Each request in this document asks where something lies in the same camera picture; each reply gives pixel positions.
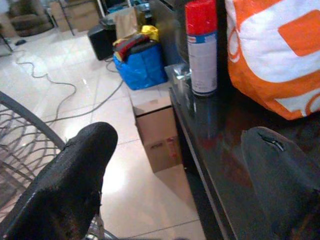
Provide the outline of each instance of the gray cable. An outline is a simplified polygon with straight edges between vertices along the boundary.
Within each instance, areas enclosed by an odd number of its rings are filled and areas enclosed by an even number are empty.
[[[78,118],[78,117],[82,117],[84,115],[87,115],[87,114],[90,114],[90,113],[93,113],[94,111],[96,111],[97,109],[99,109],[103,104],[105,104],[119,89],[120,87],[122,86],[122,84],[124,83],[124,81],[122,80],[119,84],[119,86],[106,98],[104,99],[98,106],[94,107],[92,110],[90,111],[87,111],[87,112],[84,112],[82,114],[77,114],[77,115],[73,115],[73,116],[66,116],[66,117],[61,117],[61,118],[58,118],[59,116],[59,110],[60,110],[60,107],[61,105],[63,104],[64,101],[66,101],[68,98],[72,97],[76,92],[77,92],[77,87],[71,83],[67,83],[67,82],[57,82],[57,81],[53,81],[50,77],[49,77],[49,74],[48,73],[45,73],[44,75],[41,75],[41,76],[36,76],[35,75],[35,64],[31,61],[24,61],[24,62],[19,62],[19,59],[21,59],[25,53],[26,53],[26,50],[19,50],[17,51],[16,50],[17,47],[14,49],[13,53],[19,53],[19,52],[23,52],[23,54],[21,56],[19,56],[17,59],[16,59],[16,64],[18,65],[31,65],[32,66],[32,70],[31,70],[31,76],[35,79],[40,79],[40,78],[44,78],[46,77],[46,79],[50,82],[50,83],[53,83],[53,84],[57,84],[57,85],[67,85],[67,86],[71,86],[73,87],[73,93],[71,93],[70,95],[68,95],[67,97],[65,97],[58,105],[57,109],[56,109],[56,112],[55,112],[55,118],[53,120],[49,120],[49,121],[45,121],[46,124],[49,124],[49,126],[54,123],[54,122],[57,122],[57,121],[61,121],[61,120],[66,120],[66,119],[73,119],[73,118]],[[118,73],[118,71],[116,70],[111,70],[108,68],[108,66],[110,65],[110,63],[112,62],[113,60],[105,60],[105,62],[107,62],[107,65],[106,65],[106,69],[112,73]]]

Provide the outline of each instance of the spray paint can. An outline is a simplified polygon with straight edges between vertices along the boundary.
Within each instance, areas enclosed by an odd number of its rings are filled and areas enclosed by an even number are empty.
[[[217,11],[215,0],[195,0],[185,5],[192,91],[210,96],[217,89]]]

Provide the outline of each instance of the blue bag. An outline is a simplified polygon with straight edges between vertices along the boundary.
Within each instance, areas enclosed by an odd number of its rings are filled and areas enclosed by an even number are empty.
[[[119,61],[115,55],[113,60],[122,79],[132,90],[149,88],[167,81],[159,43],[129,55],[125,62]]]

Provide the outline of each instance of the orange plastic bag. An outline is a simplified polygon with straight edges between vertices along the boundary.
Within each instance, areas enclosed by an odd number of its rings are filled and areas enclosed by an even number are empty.
[[[232,84],[293,120],[320,110],[320,0],[225,0]]]

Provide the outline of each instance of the red spray can cap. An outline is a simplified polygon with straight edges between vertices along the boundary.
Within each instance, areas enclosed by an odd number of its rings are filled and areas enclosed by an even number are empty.
[[[195,0],[185,5],[185,25],[188,35],[209,34],[217,30],[215,0]]]

